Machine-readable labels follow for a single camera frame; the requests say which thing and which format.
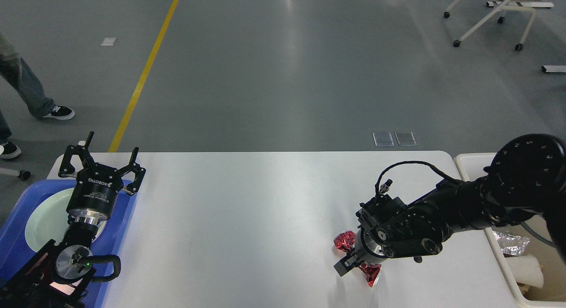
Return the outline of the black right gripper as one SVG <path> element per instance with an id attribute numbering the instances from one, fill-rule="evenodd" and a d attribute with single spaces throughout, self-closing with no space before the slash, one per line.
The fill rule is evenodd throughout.
<path id="1" fill-rule="evenodd" d="M 348 252 L 343 258 L 333 265 L 334 270 L 340 277 L 344 277 L 356 267 L 362 264 L 380 264 L 389 259 L 381 246 L 374 241 L 364 228 L 360 228 L 356 233 L 354 242 L 354 252 Z"/>

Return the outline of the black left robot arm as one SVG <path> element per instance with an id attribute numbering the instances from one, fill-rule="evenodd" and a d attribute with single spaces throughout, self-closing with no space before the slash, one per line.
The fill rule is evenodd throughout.
<path id="1" fill-rule="evenodd" d="M 121 273 L 119 256 L 96 255 L 92 243 L 99 224 L 111 219 L 119 193 L 135 195 L 146 169 L 136 161 L 139 147 L 121 168 L 95 161 L 89 152 L 93 136 L 90 132 L 83 145 L 69 145 L 59 167 L 59 177 L 76 180 L 62 241 L 50 239 L 2 286 L 3 308 L 83 308 L 89 284 Z"/>

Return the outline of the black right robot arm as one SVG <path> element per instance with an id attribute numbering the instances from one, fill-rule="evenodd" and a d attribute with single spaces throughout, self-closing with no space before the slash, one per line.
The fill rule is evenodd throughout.
<path id="1" fill-rule="evenodd" d="M 546 222 L 550 245 L 565 259 L 565 143 L 542 133 L 517 137 L 501 148 L 486 175 L 474 181 L 448 176 L 428 162 L 441 176 L 436 187 L 405 204 L 387 192 L 392 181 L 382 182 L 375 195 L 360 204 L 352 246 L 334 264 L 344 276 L 352 269 L 378 265 L 387 259 L 437 255 L 453 234 L 488 227 L 526 226 L 535 215 Z"/>

